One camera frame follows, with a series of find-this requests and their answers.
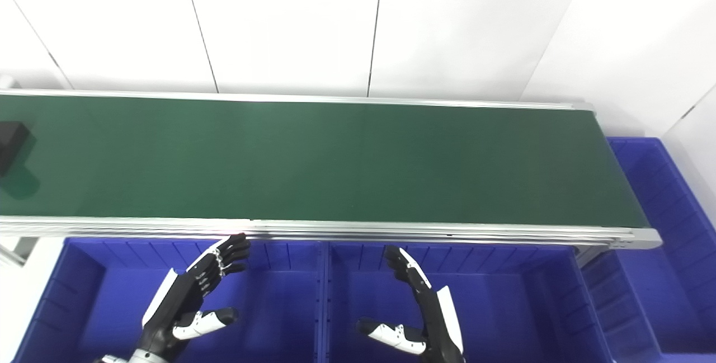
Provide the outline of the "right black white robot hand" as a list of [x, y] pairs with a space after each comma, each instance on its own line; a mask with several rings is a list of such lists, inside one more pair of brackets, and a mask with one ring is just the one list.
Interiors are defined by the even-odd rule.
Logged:
[[421, 266], [403, 248], [384, 249], [394, 277], [408, 284], [419, 307], [423, 327], [391, 324], [361, 318], [356, 329], [366, 337], [398, 351], [418, 356], [422, 362], [464, 362], [462, 330], [449, 286], [433, 289]]

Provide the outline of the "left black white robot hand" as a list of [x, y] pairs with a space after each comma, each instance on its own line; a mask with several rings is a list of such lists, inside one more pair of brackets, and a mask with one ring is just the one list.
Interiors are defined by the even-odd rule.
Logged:
[[174, 362], [194, 338], [237, 322], [235, 307], [202, 310], [202, 305], [222, 279], [245, 271], [250, 247], [246, 234], [230, 235], [210, 246], [184, 273], [170, 270], [143, 315], [130, 362]]

